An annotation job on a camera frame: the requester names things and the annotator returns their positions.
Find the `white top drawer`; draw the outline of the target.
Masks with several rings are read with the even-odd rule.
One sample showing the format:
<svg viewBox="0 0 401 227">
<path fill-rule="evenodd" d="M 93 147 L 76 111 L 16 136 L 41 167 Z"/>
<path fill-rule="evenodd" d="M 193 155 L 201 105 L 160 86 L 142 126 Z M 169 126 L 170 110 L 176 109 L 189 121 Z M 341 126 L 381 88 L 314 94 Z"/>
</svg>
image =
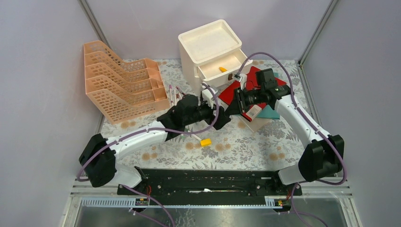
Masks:
<svg viewBox="0 0 401 227">
<path fill-rule="evenodd" d="M 234 79 L 247 56 L 242 50 L 233 52 L 210 63 L 198 66 L 198 75 L 202 82 L 219 87 Z"/>
</svg>

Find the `white three-drawer cabinet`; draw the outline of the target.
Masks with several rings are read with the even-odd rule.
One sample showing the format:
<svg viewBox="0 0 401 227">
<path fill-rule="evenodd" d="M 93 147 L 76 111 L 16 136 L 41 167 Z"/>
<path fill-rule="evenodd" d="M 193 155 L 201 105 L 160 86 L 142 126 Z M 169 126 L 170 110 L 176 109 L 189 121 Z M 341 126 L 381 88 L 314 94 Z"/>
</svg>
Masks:
<svg viewBox="0 0 401 227">
<path fill-rule="evenodd" d="M 178 36 L 183 75 L 193 92 L 202 91 L 198 66 L 241 50 L 242 41 L 228 23 L 217 20 Z"/>
</svg>

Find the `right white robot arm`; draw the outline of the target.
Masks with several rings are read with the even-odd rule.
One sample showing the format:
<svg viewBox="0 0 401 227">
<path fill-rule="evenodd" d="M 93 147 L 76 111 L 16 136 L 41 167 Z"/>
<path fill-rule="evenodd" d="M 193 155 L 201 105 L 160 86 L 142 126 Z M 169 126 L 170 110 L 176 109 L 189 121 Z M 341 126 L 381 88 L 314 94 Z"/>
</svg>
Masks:
<svg viewBox="0 0 401 227">
<path fill-rule="evenodd" d="M 233 76 L 240 87 L 234 89 L 225 115 L 245 114 L 259 104 L 267 104 L 287 121 L 304 147 L 298 163 L 276 172 L 271 182 L 273 192 L 283 195 L 290 189 L 290 184 L 313 182 L 340 172 L 343 169 L 343 138 L 332 136 L 319 126 L 298 103 L 290 86 L 278 84 L 272 69 L 260 70 L 255 76 L 256 87 L 251 90 L 246 89 L 245 74 Z"/>
</svg>

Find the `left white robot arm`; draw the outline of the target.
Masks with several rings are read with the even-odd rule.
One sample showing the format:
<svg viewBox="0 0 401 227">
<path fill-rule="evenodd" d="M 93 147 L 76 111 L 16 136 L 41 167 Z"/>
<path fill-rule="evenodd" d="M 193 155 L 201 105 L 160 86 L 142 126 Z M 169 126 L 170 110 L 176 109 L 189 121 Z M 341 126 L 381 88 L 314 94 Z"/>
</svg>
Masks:
<svg viewBox="0 0 401 227">
<path fill-rule="evenodd" d="M 142 194 L 147 182 L 137 169 L 118 164 L 118 161 L 144 147 L 169 141 L 179 135 L 194 135 L 186 131 L 188 125 L 204 121 L 208 124 L 198 133 L 214 128 L 221 129 L 231 118 L 218 104 L 217 91 L 203 83 L 201 96 L 183 95 L 176 105 L 153 122 L 126 134 L 105 138 L 98 133 L 91 137 L 78 161 L 81 169 L 79 182 L 89 181 L 93 187 L 107 183 L 119 183 L 129 187 L 135 194 Z"/>
</svg>

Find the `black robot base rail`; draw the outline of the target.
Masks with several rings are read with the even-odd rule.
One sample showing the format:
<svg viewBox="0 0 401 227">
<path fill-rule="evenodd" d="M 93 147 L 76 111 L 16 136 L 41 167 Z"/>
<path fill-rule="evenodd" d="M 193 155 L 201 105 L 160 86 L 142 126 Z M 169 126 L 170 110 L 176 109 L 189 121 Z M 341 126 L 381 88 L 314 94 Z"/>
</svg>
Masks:
<svg viewBox="0 0 401 227">
<path fill-rule="evenodd" d="M 263 205 L 266 196 L 302 196 L 300 186 L 279 183 L 273 171 L 173 170 L 138 168 L 133 186 L 117 180 L 117 194 L 141 196 L 140 205 L 244 206 Z"/>
</svg>

